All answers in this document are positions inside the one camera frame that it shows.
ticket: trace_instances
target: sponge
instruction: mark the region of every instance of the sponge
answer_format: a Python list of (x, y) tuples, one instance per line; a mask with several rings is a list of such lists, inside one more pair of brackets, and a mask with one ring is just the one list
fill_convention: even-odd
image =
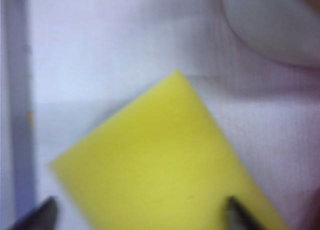
[(51, 166), (97, 230), (225, 230), (229, 196), (288, 229), (180, 71)]

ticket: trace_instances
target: yellow sponge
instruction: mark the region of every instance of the yellow sponge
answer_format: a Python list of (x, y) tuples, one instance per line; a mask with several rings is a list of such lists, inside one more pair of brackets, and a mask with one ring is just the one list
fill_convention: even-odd
[(268, 230), (288, 229), (179, 71), (52, 167), (97, 230), (225, 230), (228, 196)]

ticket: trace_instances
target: gray strip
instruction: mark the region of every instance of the gray strip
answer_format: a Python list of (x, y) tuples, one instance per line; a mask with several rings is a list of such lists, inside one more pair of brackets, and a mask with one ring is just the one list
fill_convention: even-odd
[(27, 12), (26, 0), (5, 1), (15, 210), (20, 218), (35, 205), (32, 130), (27, 119), (31, 109)]

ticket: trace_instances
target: white surface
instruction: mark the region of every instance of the white surface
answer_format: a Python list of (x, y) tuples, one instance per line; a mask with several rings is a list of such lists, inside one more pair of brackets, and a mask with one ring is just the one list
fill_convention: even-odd
[(302, 0), (223, 0), (248, 45), (285, 63), (320, 68), (320, 15)]
[(59, 230), (90, 229), (47, 163), (181, 69), (280, 213), (298, 229), (320, 186), (320, 71), (249, 50), (221, 0), (29, 0), (37, 191)]

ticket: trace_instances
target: yellow foam block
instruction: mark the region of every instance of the yellow foam block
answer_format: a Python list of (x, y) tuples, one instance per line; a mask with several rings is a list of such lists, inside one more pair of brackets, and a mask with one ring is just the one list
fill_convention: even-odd
[(288, 229), (179, 71), (52, 167), (97, 230), (225, 230), (228, 196), (268, 230)]

